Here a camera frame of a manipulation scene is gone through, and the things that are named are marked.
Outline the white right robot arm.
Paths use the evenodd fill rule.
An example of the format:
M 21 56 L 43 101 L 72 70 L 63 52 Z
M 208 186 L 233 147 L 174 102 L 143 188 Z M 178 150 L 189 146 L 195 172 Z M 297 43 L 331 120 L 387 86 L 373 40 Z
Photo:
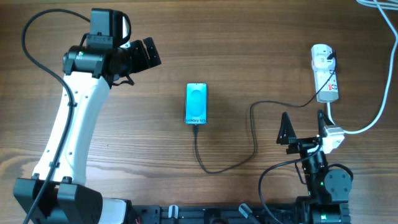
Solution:
M 349 223 L 349 193 L 353 173 L 344 165 L 329 164 L 326 155 L 345 139 L 343 129 L 333 124 L 323 110 L 317 113 L 318 135 L 298 138 L 288 114 L 281 117 L 276 143 L 287 145 L 287 154 L 299 154 L 308 195 L 297 197 L 296 223 Z

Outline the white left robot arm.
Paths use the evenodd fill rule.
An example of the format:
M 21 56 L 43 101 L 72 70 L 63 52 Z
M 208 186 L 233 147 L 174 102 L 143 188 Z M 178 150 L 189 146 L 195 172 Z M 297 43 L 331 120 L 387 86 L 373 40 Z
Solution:
M 34 223 L 137 223 L 131 201 L 88 188 L 86 165 L 98 115 L 110 90 L 160 65 L 154 41 L 131 41 L 131 22 L 117 10 L 94 8 L 90 30 L 63 56 L 63 92 L 47 146 L 14 197 Z

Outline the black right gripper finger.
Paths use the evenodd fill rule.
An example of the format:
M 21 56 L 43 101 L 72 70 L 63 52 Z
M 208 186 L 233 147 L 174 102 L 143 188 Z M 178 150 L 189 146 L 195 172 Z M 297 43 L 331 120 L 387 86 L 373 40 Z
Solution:
M 276 140 L 277 144 L 293 144 L 296 142 L 296 134 L 287 112 L 282 113 L 280 129 Z
M 317 111 L 317 119 L 318 119 L 318 127 L 319 128 L 333 125 L 333 122 L 330 121 L 330 119 L 328 118 L 328 116 L 325 114 L 325 112 L 322 109 L 319 109 Z

